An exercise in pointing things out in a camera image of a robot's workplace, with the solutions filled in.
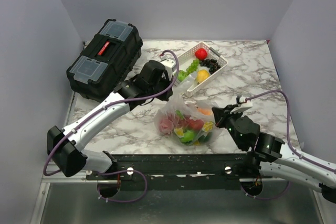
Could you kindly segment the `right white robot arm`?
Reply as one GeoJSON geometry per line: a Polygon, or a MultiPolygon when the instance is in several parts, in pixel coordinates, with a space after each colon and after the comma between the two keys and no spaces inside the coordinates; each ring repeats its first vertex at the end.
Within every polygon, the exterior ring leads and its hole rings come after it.
{"type": "Polygon", "coordinates": [[[335,164],[298,152],[289,142],[262,132],[259,124],[243,115],[252,106],[252,102],[247,101],[212,108],[216,127],[225,128],[237,147],[246,152],[238,174],[249,178],[273,176],[302,183],[334,203],[335,164]]]}

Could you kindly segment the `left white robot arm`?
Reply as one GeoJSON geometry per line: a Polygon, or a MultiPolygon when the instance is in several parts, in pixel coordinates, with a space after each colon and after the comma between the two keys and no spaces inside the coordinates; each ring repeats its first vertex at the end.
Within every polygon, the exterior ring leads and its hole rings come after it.
{"type": "Polygon", "coordinates": [[[47,153],[59,170],[71,177],[81,170],[98,172],[104,179],[116,175],[116,160],[107,151],[95,152],[86,145],[111,122],[158,98],[166,101],[172,95],[179,63],[172,59],[150,60],[134,77],[120,82],[98,106],[63,129],[52,127],[47,133],[47,153]]]}

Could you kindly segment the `clear plastic bag of fruits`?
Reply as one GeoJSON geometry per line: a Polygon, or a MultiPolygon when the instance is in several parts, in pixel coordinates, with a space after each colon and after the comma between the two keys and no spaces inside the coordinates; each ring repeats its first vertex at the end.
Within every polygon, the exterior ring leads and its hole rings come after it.
{"type": "Polygon", "coordinates": [[[160,134],[186,146],[208,144],[222,132],[216,127],[212,111],[217,103],[209,100],[187,102],[183,98],[195,80],[193,73],[174,87],[173,95],[154,117],[154,125],[160,134]]]}

